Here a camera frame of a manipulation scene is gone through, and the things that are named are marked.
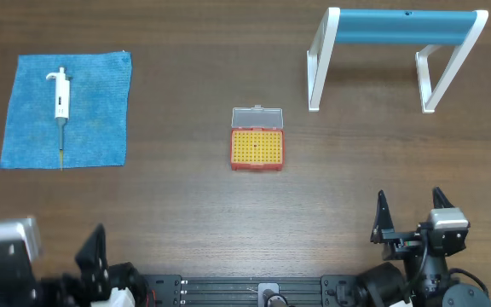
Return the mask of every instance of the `brown wood tabletop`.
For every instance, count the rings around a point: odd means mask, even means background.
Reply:
[[[422,114],[423,46],[337,45],[309,113],[306,50],[328,6],[489,11],[436,112]],[[358,274],[383,189],[413,230],[440,186],[471,221],[448,259],[491,293],[491,1],[3,1],[0,154],[18,55],[126,50],[133,74],[124,167],[1,170],[0,219],[37,217],[38,275],[77,272],[98,223],[110,264],[186,276]],[[430,57],[434,82],[450,49]],[[281,107],[281,172],[231,171],[233,107]]]

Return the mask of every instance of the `open box lid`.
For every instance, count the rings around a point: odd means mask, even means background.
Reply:
[[[232,110],[233,128],[283,129],[283,113],[280,108],[235,107]]]

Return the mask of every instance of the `blue cloth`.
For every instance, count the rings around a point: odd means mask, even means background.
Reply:
[[[122,51],[19,56],[1,168],[60,168],[56,82],[45,79],[60,66],[72,77],[69,120],[64,127],[64,167],[124,165],[132,61],[130,53]]]

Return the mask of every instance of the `white frame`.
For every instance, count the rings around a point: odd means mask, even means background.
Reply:
[[[428,45],[416,53],[416,69],[418,72],[419,92],[423,113],[434,113],[435,107],[447,90],[465,58],[475,45],[486,21],[488,11],[477,10],[477,19],[467,33],[464,42],[456,46],[450,57],[444,73],[441,76],[435,90],[431,92],[430,71],[427,57],[441,48],[441,45]],[[308,110],[310,112],[320,111],[321,93],[331,61],[331,53],[336,43],[338,20],[340,8],[329,8],[325,12],[320,26],[315,33],[314,42],[307,51],[308,66]]]

